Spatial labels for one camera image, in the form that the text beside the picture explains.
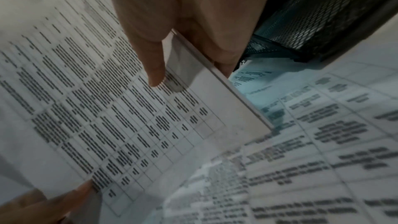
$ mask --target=wire mesh organizer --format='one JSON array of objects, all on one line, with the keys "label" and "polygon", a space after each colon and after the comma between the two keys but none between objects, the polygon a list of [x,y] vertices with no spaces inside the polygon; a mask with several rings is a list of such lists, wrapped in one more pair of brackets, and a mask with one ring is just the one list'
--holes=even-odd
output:
[{"label": "wire mesh organizer", "polygon": [[365,39],[398,0],[268,0],[243,58],[323,60]]}]

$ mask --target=metal mesh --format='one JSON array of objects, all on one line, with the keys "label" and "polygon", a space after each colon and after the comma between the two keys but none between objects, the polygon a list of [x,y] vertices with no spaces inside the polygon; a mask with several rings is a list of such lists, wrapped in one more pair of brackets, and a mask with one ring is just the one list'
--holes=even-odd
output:
[{"label": "metal mesh", "polygon": [[259,27],[255,35],[311,58],[383,1],[288,0]]}]

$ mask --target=hand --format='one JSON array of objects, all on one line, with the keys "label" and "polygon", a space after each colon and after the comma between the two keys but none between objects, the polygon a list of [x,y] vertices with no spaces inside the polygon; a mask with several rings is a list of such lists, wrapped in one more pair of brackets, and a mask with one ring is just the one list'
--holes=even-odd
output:
[{"label": "hand", "polygon": [[92,188],[87,181],[76,190],[47,200],[35,189],[0,206],[1,224],[55,224],[67,213],[78,208],[88,197]]},{"label": "hand", "polygon": [[162,39],[172,28],[226,77],[250,40],[266,0],[112,0],[121,25],[149,77],[165,76]]}]

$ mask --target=mesh basket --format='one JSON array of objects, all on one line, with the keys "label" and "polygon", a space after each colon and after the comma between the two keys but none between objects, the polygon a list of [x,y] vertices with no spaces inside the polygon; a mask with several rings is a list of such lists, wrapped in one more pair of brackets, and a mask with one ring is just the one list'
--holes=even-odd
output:
[{"label": "mesh basket", "polygon": [[[316,56],[328,55],[328,51],[338,47],[350,32],[388,0],[277,1],[279,5],[273,5],[276,10],[262,20],[255,31],[244,53],[245,58],[288,57],[307,62]],[[261,40],[261,45],[273,51],[256,50],[261,48],[258,45]],[[284,48],[279,50],[279,54],[275,53],[281,46]]]}]

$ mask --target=sheet of paper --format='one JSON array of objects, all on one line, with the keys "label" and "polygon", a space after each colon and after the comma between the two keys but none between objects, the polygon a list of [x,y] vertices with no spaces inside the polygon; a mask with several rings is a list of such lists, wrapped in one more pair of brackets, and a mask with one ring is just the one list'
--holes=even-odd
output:
[{"label": "sheet of paper", "polygon": [[398,26],[387,30],[322,70],[235,73],[274,129],[203,165],[146,223],[397,223]]},{"label": "sheet of paper", "polygon": [[183,38],[164,51],[152,89],[107,1],[59,0],[1,48],[0,154],[49,197],[92,178],[102,204],[76,223],[140,223],[201,164],[269,133]]}]

